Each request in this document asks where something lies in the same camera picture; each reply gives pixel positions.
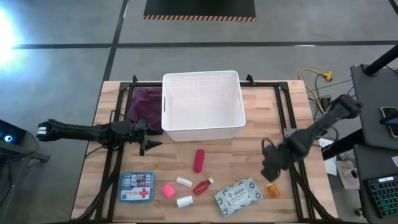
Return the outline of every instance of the purple cloth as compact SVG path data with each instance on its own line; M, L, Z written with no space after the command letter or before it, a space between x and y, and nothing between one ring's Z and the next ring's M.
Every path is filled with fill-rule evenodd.
M162 133L162 87L135 87L128 118L144 119L151 128Z

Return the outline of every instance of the keyboard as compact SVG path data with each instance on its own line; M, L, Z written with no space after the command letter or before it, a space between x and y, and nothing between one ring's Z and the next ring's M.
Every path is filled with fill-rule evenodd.
M398 215L398 175L365 180L379 218Z

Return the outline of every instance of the yellow cable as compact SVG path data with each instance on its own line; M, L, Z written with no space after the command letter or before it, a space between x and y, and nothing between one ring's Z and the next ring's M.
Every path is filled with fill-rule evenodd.
M302 74L303 71L309 71L309 72L316 73L317 75L323 76L326 80L331 81L331 75L332 75L332 72L331 72L331 71L322 73L322 72L318 72L318 71L316 71L316 70L314 70L314 69L311 69L311 68L302 68L302 69L298 72L298 77L299 77L300 80L303 80L303 78L302 78L302 76L301 76L301 74ZM305 84L305 82L304 82L304 85L305 85L305 87L310 91L310 93L312 93L312 95L313 95L313 97L314 97L314 100L317 102L317 105L318 105L319 110L321 111L321 113L324 113L325 111L323 110L322 105L321 105L321 103L319 102L319 97L313 92L313 90L311 90L310 87L308 87L307 84Z

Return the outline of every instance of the desk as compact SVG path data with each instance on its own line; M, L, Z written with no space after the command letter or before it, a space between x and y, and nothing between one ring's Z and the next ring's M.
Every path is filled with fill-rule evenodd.
M398 138L392 138L388 129L379 123L380 107L398 105L398 98L391 97L398 86L398 75L386 68L377 74L369 77L361 66L351 67L356 99L363 105L359 112L362 128L335 142L333 148L323 153L325 160L352 149L356 144L398 149Z
M304 83L302 81L288 81L288 83L297 126L306 128L312 124L313 120ZM95 124L109 122L109 114L116 106L119 85L120 82L104 83L95 115ZM144 157L139 156L137 143L125 145L121 172L139 170L155 172L156 193L155 200L151 203L134 204L117 201L113 215L114 222L297 221L289 173L282 171L280 178L276 181L282 194L278 199L270 199L266 192L267 181L260 174L263 160L260 147L261 139L268 137L276 144L282 140L275 92L269 87L242 87L242 92L246 125L231 140L173 142L166 134L150 136L150 139L162 141L164 144L147 151ZM284 111L288 121L287 110ZM98 146L98 143L91 142L88 151ZM196 149L206 151L205 165L200 174L194 174L192 171ZM105 150L96 151L85 160L72 218L82 214L97 194L105 157ZM335 203L323 165L322 154L318 147L312 148L305 159L305 165L311 190L328 212L336 217ZM254 179L262 191L264 199L225 219L213 194L247 175ZM193 192L185 186L176 184L177 177L192 180L194 185L212 177L215 183L199 197L194 196L193 205L179 209L175 199L192 195ZM160 191L165 184L172 184L176 188L177 193L173 199L166 199L161 194ZM302 192L300 196L303 210L306 212ZM106 207L108 200L109 196L105 198L103 215L106 215L108 211Z
M359 175L359 183L361 185L361 205L365 218L369 223L397 223L396 216L383 219L380 219L377 216L366 189L362 186L364 186L364 180L366 179L397 174L398 168L395 166L391 157L398 156L398 151L362 145L355 145L354 151Z

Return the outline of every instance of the concrete floor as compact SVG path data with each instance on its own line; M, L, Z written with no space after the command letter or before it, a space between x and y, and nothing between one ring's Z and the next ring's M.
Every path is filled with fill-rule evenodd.
M3 0L1 15L11 24L15 44L111 43L122 0ZM229 41L397 40L398 16L387 0L258 0L257 22L144 21L144 0L131 0L120 43ZM7 42L0 37L0 44ZM303 67L333 70L333 81L350 79L349 67L371 63L392 46L235 47L184 49L118 49L110 80L160 80L169 72L236 70L243 79L297 79ZM48 118L90 125L100 92L109 49L12 50L0 57L0 119L32 133ZM315 75L305 74L314 87ZM323 88L332 98L351 82ZM358 119L336 125L343 137L358 129ZM87 142L42 143L51 154L44 166L26 175L9 223L67 221L80 177ZM358 192L330 177L339 217L363 222L353 211Z

